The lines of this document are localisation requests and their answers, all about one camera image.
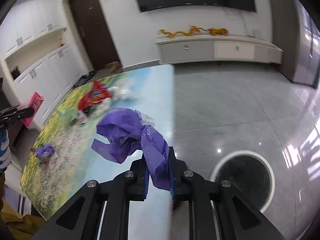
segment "blue and white striped sleeve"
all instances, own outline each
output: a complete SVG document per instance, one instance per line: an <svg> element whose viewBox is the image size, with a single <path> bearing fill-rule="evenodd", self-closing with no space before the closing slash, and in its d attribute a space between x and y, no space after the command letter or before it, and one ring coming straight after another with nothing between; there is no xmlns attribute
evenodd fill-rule
<svg viewBox="0 0 320 240"><path fill-rule="evenodd" d="M0 173L5 171L11 161L8 132L0 132Z"/></svg>

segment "baseboard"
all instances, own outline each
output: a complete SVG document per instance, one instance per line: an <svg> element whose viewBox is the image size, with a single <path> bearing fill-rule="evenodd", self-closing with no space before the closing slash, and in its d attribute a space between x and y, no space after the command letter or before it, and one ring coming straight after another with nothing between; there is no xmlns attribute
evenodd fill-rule
<svg viewBox="0 0 320 240"><path fill-rule="evenodd" d="M140 69L140 68L145 68L145 67L152 67L152 66L159 65L159 62L160 62L160 60L153 60L153 61L143 62L143 63L140 63L140 64L124 67L123 70L124 70L124 72L127 72L127 71L131 71L131 70L135 70L135 69Z"/></svg>

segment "person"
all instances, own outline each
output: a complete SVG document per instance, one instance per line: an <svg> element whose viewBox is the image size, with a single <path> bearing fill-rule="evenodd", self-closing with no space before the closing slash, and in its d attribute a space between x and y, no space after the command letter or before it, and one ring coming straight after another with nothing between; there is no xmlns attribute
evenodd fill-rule
<svg viewBox="0 0 320 240"><path fill-rule="evenodd" d="M0 131L0 217L17 240L29 240L45 223L45 220L42 217L33 215L21 217L2 200L5 181L4 171L10 164L10 161L8 132L7 130Z"/></svg>

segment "purple plastic wrapper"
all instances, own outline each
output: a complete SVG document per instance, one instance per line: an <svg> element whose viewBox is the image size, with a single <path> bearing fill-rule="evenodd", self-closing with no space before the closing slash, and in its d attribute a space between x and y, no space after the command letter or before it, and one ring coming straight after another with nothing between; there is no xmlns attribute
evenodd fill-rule
<svg viewBox="0 0 320 240"><path fill-rule="evenodd" d="M97 133L110 144L94 139L91 148L105 159L123 163L127 156L142 150L153 185L170 190L168 179L169 146L151 125L141 124L141 113L128 108L113 108L97 124Z"/></svg>

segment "door frame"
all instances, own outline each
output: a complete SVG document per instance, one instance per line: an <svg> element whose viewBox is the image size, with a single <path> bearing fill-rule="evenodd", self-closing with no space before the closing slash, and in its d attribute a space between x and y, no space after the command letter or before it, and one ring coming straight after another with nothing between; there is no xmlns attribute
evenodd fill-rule
<svg viewBox="0 0 320 240"><path fill-rule="evenodd" d="M118 57L119 57L119 59L121 61L121 57L120 57L120 54L119 54L118 49L116 47L116 44L114 43L114 39L112 37L112 32L111 32L111 30L109 28L109 25L108 25L108 22L107 22L107 19L106 19L106 15L103 12L103 7L102 7L102 4L101 4L101 0L99 0L99 3L100 3L100 7L101 7L101 10L102 10L102 14L103 14L104 20L105 20L105 22L107 24L107 27L109 29L112 42L113 42L113 44L115 46L116 52L117 52ZM67 35L69 35L68 38L73 40L73 42L77 46L77 49L80 52L80 57L82 57L82 60L84 61L86 66L89 68L89 71L94 70L94 68L92 66L92 63L91 63L91 60L90 60L90 58L89 58L89 56L87 54L87 51L86 51L86 49L85 49L85 47L83 45L82 39L81 39L80 34L78 32L78 28L76 26L76 22L73 19L73 15L72 15L72 12L71 12L71 7L70 7L70 4L69 4L69 0L62 0L62 9L63 9L63 12L65 14L65 18L67 20L67 25L68 25L68 27L70 29L70 32L67 33Z"/></svg>

